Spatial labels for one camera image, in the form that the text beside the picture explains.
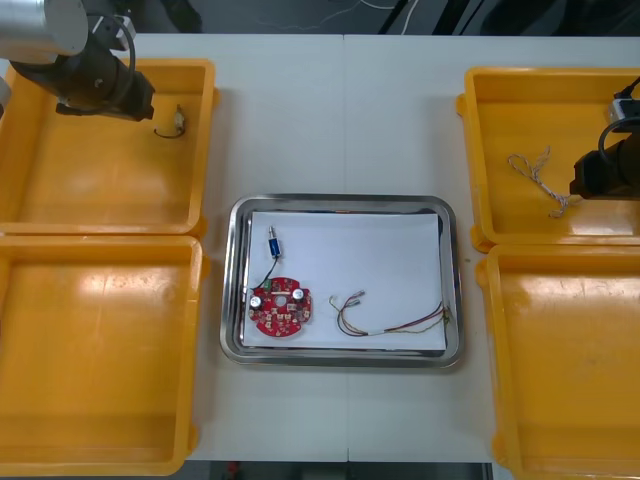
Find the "red circuit board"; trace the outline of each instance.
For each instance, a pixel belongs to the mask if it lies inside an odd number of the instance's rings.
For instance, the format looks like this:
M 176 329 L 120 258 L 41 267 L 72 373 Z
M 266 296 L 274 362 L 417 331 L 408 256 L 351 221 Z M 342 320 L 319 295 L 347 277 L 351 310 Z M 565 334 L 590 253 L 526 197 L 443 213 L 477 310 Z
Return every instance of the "red circuit board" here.
M 288 337 L 300 331 L 311 319 L 311 295 L 308 288 L 302 288 L 304 297 L 294 300 L 293 291 L 298 288 L 297 280 L 277 277 L 253 291 L 252 295 L 262 300 L 260 308 L 249 309 L 249 318 L 258 330 L 270 337 Z

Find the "table surface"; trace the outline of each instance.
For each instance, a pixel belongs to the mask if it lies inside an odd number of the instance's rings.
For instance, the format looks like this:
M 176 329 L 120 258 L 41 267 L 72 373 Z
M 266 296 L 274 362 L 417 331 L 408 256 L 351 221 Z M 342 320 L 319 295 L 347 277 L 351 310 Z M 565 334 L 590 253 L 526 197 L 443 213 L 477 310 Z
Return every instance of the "table surface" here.
M 490 462 L 482 294 L 455 98 L 467 69 L 637 66 L 631 38 L 138 35 L 140 57 L 217 67 L 192 459 Z M 259 193 L 435 195 L 459 232 L 466 345 L 444 371 L 240 366 L 219 346 L 226 224 Z

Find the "tray rim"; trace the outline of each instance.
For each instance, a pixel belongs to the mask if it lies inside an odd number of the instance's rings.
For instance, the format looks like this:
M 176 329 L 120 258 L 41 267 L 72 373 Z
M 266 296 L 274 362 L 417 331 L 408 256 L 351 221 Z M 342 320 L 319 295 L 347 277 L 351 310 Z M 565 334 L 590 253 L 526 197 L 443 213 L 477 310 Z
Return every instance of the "tray rim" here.
M 443 266 L 447 267 L 447 274 L 450 274 L 450 285 L 447 278 L 443 278 L 443 293 L 445 298 L 451 295 L 450 306 L 455 309 L 455 321 L 449 322 L 447 326 L 447 338 L 449 340 L 447 350 L 440 357 L 429 357 L 420 354 L 420 351 L 398 351 L 393 350 L 356 350 L 356 349 L 277 349 L 265 347 L 243 347 L 238 341 L 238 320 L 235 313 L 244 312 L 241 308 L 246 288 L 246 272 L 243 263 L 246 262 L 246 249 L 248 242 L 243 244 L 242 215 L 250 215 L 253 211 L 251 204 L 261 202 L 308 202 L 305 208 L 282 208 L 267 211 L 295 211 L 295 212 L 324 212 L 326 213 L 332 206 L 344 205 L 337 210 L 351 210 L 354 213 L 384 213 L 385 210 L 375 211 L 374 204 L 390 205 L 393 203 L 418 205 L 422 208 L 437 209 L 440 219 L 443 221 L 443 232 L 447 233 L 449 244 L 441 243 L 441 276 Z M 366 203 L 368 210 L 357 210 L 355 205 Z M 391 210 L 388 213 L 402 213 Z M 443 258 L 443 249 L 448 252 L 447 258 Z M 460 272 L 458 268 L 458 251 L 455 215 L 451 207 L 443 200 L 430 196 L 405 196 L 405 195 L 348 195 L 348 194 L 272 194 L 248 196 L 240 199 L 231 210 L 229 220 L 229 231 L 227 238 L 227 252 L 225 261 L 224 292 L 222 299 L 222 311 L 220 322 L 220 345 L 225 355 L 232 361 L 240 364 L 277 364 L 277 365 L 316 365 L 316 366 L 338 366 L 338 367 L 423 367 L 423 368 L 445 368 L 455 364 L 464 348 L 464 328 L 463 311 L 460 294 Z

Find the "yellow plastic tray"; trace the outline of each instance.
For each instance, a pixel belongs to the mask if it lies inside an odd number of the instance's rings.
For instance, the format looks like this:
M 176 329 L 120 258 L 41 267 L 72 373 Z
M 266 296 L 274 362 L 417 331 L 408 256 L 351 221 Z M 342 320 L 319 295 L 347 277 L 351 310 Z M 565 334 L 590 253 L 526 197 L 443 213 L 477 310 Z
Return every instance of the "yellow plastic tray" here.
M 55 113 L 56 99 L 10 69 L 13 96 L 0 123 L 0 232 L 201 233 L 211 116 L 207 60 L 140 60 L 156 89 L 153 120 Z M 186 134 L 174 132 L 180 105 Z
M 475 226 L 481 251 L 494 244 L 640 244 L 640 202 L 584 201 L 561 219 L 558 204 L 507 163 L 512 153 L 551 159 L 542 180 L 569 193 L 573 165 L 597 149 L 613 93 L 635 69 L 474 68 L 457 110 L 464 120 Z M 612 134 L 608 145 L 624 138 Z
M 496 459 L 516 479 L 640 476 L 640 248 L 499 245 L 478 264 Z
M 190 237 L 0 237 L 0 476 L 183 464 L 202 269 Z

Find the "stainless steel tray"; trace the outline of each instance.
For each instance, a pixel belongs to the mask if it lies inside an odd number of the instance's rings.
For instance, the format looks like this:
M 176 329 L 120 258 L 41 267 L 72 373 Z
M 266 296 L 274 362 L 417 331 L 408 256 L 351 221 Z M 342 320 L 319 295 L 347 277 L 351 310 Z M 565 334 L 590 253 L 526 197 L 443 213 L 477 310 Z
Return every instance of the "stainless steel tray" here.
M 384 350 L 352 348 L 274 348 L 242 344 L 242 324 L 248 291 L 249 244 L 254 212 L 304 212 L 415 215 L 436 213 L 440 219 L 440 276 L 450 320 L 445 326 L 446 349 Z M 233 207 L 229 222 L 220 343 L 238 363 L 324 365 L 342 367 L 432 367 L 453 365 L 462 352 L 463 328 L 456 222 L 451 207 L 436 197 L 387 195 L 283 194 L 244 198 Z

